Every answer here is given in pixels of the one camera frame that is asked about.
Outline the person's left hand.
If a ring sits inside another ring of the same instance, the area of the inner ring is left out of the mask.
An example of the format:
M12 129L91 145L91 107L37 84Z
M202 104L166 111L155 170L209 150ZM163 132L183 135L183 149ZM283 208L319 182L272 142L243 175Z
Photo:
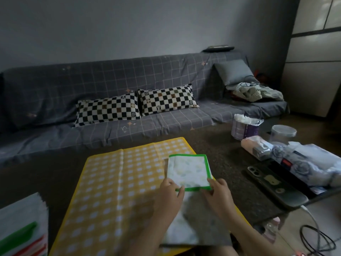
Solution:
M180 186L172 179L165 178L160 184L154 203L154 216L166 216L175 218L179 212L183 200L177 198Z

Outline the person's right hand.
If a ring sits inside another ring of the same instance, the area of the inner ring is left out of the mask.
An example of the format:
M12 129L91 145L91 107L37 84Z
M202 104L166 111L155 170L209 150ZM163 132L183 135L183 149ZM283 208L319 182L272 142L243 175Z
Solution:
M230 189L224 179L207 179L210 189L214 190L213 202L208 202L220 219L232 219L236 216L235 204Z

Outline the green-edged white cloth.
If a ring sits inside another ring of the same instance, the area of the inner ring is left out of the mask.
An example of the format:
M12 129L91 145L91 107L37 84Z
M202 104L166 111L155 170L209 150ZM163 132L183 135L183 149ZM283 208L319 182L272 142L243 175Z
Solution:
M181 208L162 240L164 246L232 246L229 231L200 192L212 179L206 155L173 154L167 178L185 187Z

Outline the person's right forearm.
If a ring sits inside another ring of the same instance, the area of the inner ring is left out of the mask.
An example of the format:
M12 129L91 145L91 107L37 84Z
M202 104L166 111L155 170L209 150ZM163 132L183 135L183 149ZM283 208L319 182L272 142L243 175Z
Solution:
M293 256L287 246L271 244L240 215L224 213L220 218L247 256Z

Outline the small silver box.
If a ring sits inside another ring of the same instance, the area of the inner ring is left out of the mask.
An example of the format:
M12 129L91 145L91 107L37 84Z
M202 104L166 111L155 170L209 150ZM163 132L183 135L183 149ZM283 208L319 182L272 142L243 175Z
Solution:
M256 146L252 149L252 155L259 161L264 161L270 158L271 149Z

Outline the phone in dark case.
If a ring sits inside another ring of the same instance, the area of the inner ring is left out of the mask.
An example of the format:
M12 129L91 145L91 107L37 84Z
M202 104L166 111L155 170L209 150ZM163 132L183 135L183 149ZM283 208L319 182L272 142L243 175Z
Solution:
M309 198L304 193L294 188L265 165L249 166L247 173L275 200L288 209L295 209L309 202Z

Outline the translucent plastic bottle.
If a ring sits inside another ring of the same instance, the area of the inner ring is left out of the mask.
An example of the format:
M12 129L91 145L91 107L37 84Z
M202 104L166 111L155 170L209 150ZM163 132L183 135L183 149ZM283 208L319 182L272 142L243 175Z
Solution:
M279 217L271 219L266 225L264 225L264 232L262 236L266 238L271 244L275 243L279 225Z

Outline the purple can with white bag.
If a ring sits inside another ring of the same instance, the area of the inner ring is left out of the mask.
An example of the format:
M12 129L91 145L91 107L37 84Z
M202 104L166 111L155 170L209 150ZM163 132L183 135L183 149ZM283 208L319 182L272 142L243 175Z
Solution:
M251 118L242 114L234 114L231 136L236 140L257 136L264 119Z

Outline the translucent jar with lid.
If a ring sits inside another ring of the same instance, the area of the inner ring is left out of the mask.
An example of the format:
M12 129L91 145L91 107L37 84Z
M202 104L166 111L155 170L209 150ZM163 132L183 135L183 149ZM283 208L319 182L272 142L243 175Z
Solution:
M273 145L288 145L294 137L297 130L287 125L277 124L272 126L269 142Z

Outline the blue and white patterned pack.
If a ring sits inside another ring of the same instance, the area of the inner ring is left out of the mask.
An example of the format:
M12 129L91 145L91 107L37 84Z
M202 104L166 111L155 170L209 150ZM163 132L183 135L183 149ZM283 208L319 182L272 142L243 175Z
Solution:
M341 187L341 157L315 145L274 145L271 159L309 187Z

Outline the pile of light clothes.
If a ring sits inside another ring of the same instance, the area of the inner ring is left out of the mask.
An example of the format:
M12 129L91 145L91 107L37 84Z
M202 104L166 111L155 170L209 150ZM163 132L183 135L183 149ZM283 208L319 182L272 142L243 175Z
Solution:
M284 101L282 92L257 82L240 82L236 85L228 85L226 89L231 91L234 97L248 102L257 102L261 99Z

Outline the plain grey cushion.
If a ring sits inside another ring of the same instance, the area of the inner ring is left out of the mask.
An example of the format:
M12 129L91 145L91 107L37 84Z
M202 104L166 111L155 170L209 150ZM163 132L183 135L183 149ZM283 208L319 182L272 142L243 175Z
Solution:
M241 82L259 83L244 60L237 59L215 63L214 67L226 87L232 87Z

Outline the grey grid-patterned sofa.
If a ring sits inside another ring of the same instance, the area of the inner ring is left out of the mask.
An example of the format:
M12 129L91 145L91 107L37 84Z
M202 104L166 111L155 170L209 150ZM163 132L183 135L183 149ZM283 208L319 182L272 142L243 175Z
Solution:
M270 121L285 101L236 101L215 65L248 59L241 51L11 68L0 72L0 168L42 154L101 148L232 122L234 114ZM192 86L197 107L143 115L138 90ZM135 95L140 119L74 127L79 101Z

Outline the flat black device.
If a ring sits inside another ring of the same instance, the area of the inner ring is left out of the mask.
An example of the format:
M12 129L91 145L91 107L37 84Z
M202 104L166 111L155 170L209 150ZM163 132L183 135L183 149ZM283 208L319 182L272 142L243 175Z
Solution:
M229 45L217 45L217 46L209 46L206 49L202 50L204 53L212 53L212 52L229 52L234 50L234 46Z

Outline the beige panelled wardrobe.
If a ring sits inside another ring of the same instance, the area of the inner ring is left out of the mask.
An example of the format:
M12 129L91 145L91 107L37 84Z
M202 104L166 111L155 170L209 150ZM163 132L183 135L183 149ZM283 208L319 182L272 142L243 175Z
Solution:
M280 89L291 111L325 118L341 86L341 0L300 0Z

